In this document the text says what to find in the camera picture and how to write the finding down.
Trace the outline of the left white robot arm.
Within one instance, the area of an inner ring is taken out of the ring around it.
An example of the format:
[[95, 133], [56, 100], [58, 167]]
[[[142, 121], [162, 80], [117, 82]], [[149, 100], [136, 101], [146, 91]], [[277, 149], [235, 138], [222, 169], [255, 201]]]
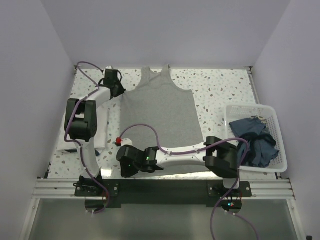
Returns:
[[99, 196], [104, 190], [104, 184], [96, 179], [101, 174], [94, 147], [99, 126], [97, 109], [126, 91], [119, 70], [106, 68], [102, 73], [104, 77], [92, 92], [81, 98], [68, 99], [64, 117], [64, 140], [75, 144], [83, 168], [80, 176], [91, 179], [85, 189], [92, 196]]

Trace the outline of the grey tank top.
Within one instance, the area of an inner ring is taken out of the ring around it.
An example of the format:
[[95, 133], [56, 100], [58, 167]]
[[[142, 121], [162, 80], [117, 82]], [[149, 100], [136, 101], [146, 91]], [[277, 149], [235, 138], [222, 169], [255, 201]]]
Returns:
[[120, 132], [142, 151], [158, 144], [180, 148], [204, 140], [192, 90], [174, 83], [168, 65], [161, 72], [143, 67], [139, 84], [123, 94]]

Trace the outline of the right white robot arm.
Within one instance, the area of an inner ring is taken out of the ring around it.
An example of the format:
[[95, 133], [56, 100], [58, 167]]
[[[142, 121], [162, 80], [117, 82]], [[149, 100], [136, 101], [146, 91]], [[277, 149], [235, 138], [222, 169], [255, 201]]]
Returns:
[[153, 174], [173, 167], [202, 166], [223, 179], [223, 192], [230, 197], [240, 190], [237, 147], [227, 140], [209, 136], [197, 145], [177, 148], [148, 147], [139, 150], [129, 139], [121, 141], [116, 154], [121, 176], [130, 178], [138, 173]]

